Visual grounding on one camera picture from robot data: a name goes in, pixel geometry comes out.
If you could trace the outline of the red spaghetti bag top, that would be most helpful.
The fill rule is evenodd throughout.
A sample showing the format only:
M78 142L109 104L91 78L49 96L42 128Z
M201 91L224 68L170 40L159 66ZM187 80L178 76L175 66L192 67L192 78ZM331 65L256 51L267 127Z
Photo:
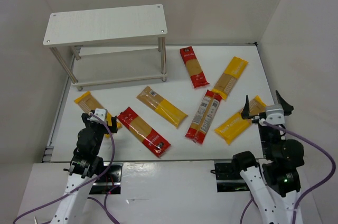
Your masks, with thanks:
M181 48L180 55L188 71L193 87L198 88L209 85L193 48L191 46Z

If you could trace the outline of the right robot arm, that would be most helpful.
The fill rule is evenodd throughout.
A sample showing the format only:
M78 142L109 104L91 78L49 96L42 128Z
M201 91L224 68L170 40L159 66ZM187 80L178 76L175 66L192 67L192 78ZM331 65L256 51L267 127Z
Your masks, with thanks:
M267 106L256 115L246 101L242 119L258 126L265 164L259 164L250 151L232 158L234 170L245 181L261 214L263 223L303 223L296 201L301 196L301 182L297 171L304 165L304 147L294 139L284 139L281 131L285 118L294 107L276 93L278 103Z

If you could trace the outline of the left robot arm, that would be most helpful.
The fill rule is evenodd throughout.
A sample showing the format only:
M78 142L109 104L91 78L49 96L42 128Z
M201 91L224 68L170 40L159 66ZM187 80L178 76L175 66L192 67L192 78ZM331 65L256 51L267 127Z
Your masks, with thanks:
M77 136L73 158L66 171L69 173L64 195L51 223L78 223L87 197L95 181L106 169L99 151L105 134L117 132L117 121L112 117L109 126L107 110L97 108L81 115L85 128Z

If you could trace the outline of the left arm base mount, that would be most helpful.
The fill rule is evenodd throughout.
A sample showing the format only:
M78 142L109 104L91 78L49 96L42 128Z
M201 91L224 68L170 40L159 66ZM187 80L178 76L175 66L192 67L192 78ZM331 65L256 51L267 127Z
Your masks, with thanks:
M90 195L120 194L122 163L113 163L109 170L93 184Z

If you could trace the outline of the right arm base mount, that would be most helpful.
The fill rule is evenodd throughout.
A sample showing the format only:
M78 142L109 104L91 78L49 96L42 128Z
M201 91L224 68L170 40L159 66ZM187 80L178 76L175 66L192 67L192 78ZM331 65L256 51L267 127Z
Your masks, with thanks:
M219 193L249 191L244 179L234 170L230 161L216 161L210 173L215 175Z

